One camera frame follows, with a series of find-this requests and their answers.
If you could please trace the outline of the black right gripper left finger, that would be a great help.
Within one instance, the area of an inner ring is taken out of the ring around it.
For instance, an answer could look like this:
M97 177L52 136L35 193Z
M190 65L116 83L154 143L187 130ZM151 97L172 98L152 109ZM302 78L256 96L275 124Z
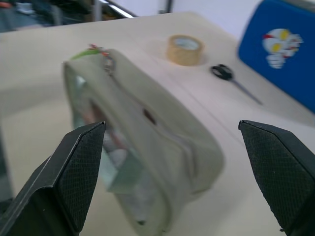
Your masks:
M104 122L67 133L0 217L0 236L79 236L98 178Z

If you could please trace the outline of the pale green zipper pouch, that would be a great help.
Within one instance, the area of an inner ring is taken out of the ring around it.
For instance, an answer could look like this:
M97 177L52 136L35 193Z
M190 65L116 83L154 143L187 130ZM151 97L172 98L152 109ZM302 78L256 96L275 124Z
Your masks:
M220 176L215 137L177 98L114 49L63 64L75 127L104 122L100 176L138 236L162 236Z

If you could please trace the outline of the brown packing tape roll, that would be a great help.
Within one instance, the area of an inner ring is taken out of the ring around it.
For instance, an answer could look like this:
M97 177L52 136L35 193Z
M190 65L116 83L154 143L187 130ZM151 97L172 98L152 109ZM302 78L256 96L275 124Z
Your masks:
M166 56L177 65L196 66L201 61L203 50L204 44L199 39L189 35L176 34L168 39Z

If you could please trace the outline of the black handled scissors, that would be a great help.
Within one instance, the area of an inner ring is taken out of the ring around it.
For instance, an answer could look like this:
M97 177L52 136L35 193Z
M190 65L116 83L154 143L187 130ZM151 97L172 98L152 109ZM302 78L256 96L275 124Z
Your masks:
M234 73L228 66L224 64L217 64L211 66L209 70L217 78L233 83L238 89L240 89L244 94L246 94L256 103L258 103L259 105L263 105L263 103L259 99L257 99L252 93L250 93L249 90L247 90L241 83L239 83L234 78Z

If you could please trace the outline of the blue case with cartoon print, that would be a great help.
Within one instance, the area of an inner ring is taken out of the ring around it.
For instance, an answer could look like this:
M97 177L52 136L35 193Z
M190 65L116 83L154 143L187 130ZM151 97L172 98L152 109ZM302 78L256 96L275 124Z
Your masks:
M239 58L315 113L315 1L262 0Z

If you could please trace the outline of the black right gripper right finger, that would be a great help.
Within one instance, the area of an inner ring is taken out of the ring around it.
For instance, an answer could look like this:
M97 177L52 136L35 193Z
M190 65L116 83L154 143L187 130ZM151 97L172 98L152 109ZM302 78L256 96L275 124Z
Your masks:
M315 154L292 132L250 120L238 129L254 178L286 236L315 236Z

